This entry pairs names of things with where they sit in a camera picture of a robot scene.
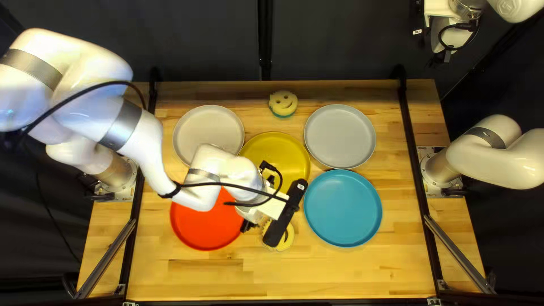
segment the plate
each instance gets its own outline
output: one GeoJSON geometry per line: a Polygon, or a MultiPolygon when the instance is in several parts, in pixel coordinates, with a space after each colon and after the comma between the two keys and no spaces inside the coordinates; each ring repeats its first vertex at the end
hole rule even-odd
{"type": "MultiPolygon", "coordinates": [[[[286,193],[291,182],[307,180],[310,176],[310,156],[304,146],[292,136],[280,132],[266,132],[251,138],[240,151],[240,156],[249,158],[255,167],[263,160],[276,167],[283,176],[280,191],[286,193]]],[[[264,178],[274,174],[264,171],[264,178]]]]}
{"type": "Polygon", "coordinates": [[[349,170],[331,170],[308,186],[304,215],[322,240],[349,248],[378,232],[382,206],[376,189],[364,177],[349,170]]]}
{"type": "Polygon", "coordinates": [[[310,154],[325,166],[351,169],[367,161],[376,147],[376,132],[359,110],[342,104],[313,112],[304,127],[310,154]]]}
{"type": "Polygon", "coordinates": [[[183,115],[174,127],[172,140],[177,156],[190,166],[196,149],[204,143],[238,154],[244,144],[244,126],[230,109],[203,105],[183,115]]]}
{"type": "Polygon", "coordinates": [[[238,238],[244,220],[236,213],[234,206],[223,204],[234,201],[227,190],[221,188],[210,211],[196,211],[172,202],[172,229],[183,243],[193,249],[211,251],[226,247],[238,238]]]}

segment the blue plate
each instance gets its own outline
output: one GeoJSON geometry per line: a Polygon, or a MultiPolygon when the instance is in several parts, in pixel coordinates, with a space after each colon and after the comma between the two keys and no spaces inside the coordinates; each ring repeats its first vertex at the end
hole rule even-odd
{"type": "Polygon", "coordinates": [[[376,234],[382,207],[376,188],[365,178],[348,170],[331,170],[308,186],[304,215],[321,239],[350,248],[376,234]]]}

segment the yellow plate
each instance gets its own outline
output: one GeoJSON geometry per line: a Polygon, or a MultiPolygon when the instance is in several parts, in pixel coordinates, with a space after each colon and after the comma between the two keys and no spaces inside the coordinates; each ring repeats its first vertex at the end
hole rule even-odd
{"type": "MultiPolygon", "coordinates": [[[[283,176],[280,191],[286,193],[294,180],[310,177],[310,156],[306,148],[292,136],[280,132],[266,132],[251,138],[240,151],[240,156],[249,158],[256,167],[263,160],[276,167],[283,176]]],[[[264,178],[274,174],[265,170],[264,178]]]]}

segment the black cable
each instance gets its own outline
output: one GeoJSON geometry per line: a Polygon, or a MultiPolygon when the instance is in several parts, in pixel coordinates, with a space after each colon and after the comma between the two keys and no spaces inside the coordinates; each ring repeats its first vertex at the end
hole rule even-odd
{"type": "Polygon", "coordinates": [[[49,205],[47,204],[47,201],[45,200],[44,194],[42,193],[41,186],[40,186],[40,173],[36,172],[36,186],[38,187],[38,194],[40,196],[41,202],[43,203],[45,209],[47,210],[47,213],[49,214],[49,217],[53,221],[53,224],[57,228],[57,231],[59,232],[60,236],[63,238],[64,244],[70,251],[70,254],[72,254],[73,258],[78,262],[78,264],[81,264],[81,260],[76,256],[76,253],[72,250],[72,247],[70,247],[70,244],[68,243],[68,240],[66,240],[66,237],[64,236],[62,230],[60,229],[59,224],[57,223],[57,220],[53,217],[53,214],[51,213],[51,210],[49,209],[49,205]]]}
{"type": "Polygon", "coordinates": [[[258,193],[258,194],[262,194],[262,195],[267,195],[273,199],[276,199],[276,200],[280,200],[282,202],[287,202],[286,199],[283,199],[283,198],[280,198],[278,197],[277,195],[275,194],[271,194],[271,193],[268,193],[268,192],[265,192],[265,191],[262,191],[262,190],[258,190],[258,189],[253,189],[253,188],[249,188],[249,187],[245,187],[245,186],[241,186],[241,185],[236,185],[236,184],[231,184],[231,183],[223,183],[223,182],[206,182],[206,183],[193,183],[193,184],[179,184],[181,186],[181,188],[190,188],[190,187],[199,187],[199,186],[225,186],[225,187],[234,187],[234,188],[238,188],[238,189],[242,189],[242,190],[245,190],[245,191],[251,191],[251,192],[255,192],[255,193],[258,193]]]}
{"type": "Polygon", "coordinates": [[[461,50],[463,49],[464,47],[466,47],[468,44],[470,44],[474,38],[476,37],[476,35],[478,35],[478,32],[480,31],[480,24],[481,24],[481,18],[479,21],[476,21],[476,20],[473,20],[469,23],[456,23],[454,25],[448,25],[448,26],[445,26],[443,27],[439,32],[438,32],[438,41],[440,42],[440,44],[442,45],[442,47],[444,47],[445,50],[447,51],[457,51],[457,50],[461,50]],[[467,30],[469,32],[472,32],[471,36],[468,38],[468,40],[462,45],[462,46],[459,46],[459,47],[450,47],[448,45],[446,45],[446,43],[442,40],[442,34],[447,30],[447,29],[463,29],[463,30],[467,30]]]}
{"type": "Polygon", "coordinates": [[[84,95],[84,94],[86,94],[86,93],[88,93],[90,91],[96,90],[98,88],[110,86],[110,85],[126,85],[126,86],[129,86],[129,87],[133,88],[138,93],[138,96],[140,97],[142,108],[144,110],[146,110],[144,95],[141,93],[140,89],[138,89],[138,87],[136,87],[136,85],[132,84],[131,82],[128,82],[128,81],[110,81],[110,82],[104,82],[104,83],[96,84],[96,85],[85,88],[82,91],[79,91],[79,92],[67,97],[66,99],[60,101],[57,105],[53,106],[52,108],[50,108],[46,112],[44,112],[41,116],[39,116],[36,120],[34,120],[31,124],[29,124],[24,131],[21,132],[21,134],[19,136],[19,141],[17,142],[17,144],[15,146],[17,147],[21,143],[23,138],[26,135],[28,135],[28,133],[33,128],[35,128],[36,125],[40,124],[43,120],[45,120],[47,117],[52,115],[54,112],[56,112],[62,106],[65,106],[66,104],[70,103],[71,101],[81,97],[82,95],[84,95]]]}
{"type": "Polygon", "coordinates": [[[283,185],[283,176],[281,175],[281,173],[274,168],[274,172],[278,174],[278,176],[280,177],[280,183],[278,184],[278,187],[276,189],[276,191],[269,195],[267,199],[265,200],[262,200],[260,201],[259,203],[252,203],[252,204],[247,204],[247,203],[237,203],[237,202],[225,202],[224,204],[225,205],[232,205],[232,206],[242,206],[242,207],[255,207],[255,206],[260,206],[260,205],[263,205],[265,204],[266,202],[268,202],[273,196],[276,196],[277,193],[280,191],[281,189],[281,186],[283,185]]]}

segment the black strap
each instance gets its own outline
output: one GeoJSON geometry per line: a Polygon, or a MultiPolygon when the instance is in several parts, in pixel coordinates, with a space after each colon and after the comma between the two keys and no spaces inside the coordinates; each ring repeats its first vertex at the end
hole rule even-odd
{"type": "Polygon", "coordinates": [[[167,193],[165,195],[160,195],[160,194],[157,193],[159,195],[159,197],[161,197],[163,199],[171,199],[173,196],[177,195],[178,192],[180,192],[180,190],[181,190],[181,184],[176,182],[176,181],[174,181],[174,184],[176,184],[176,189],[174,189],[174,191],[172,191],[170,193],[167,193]]]}

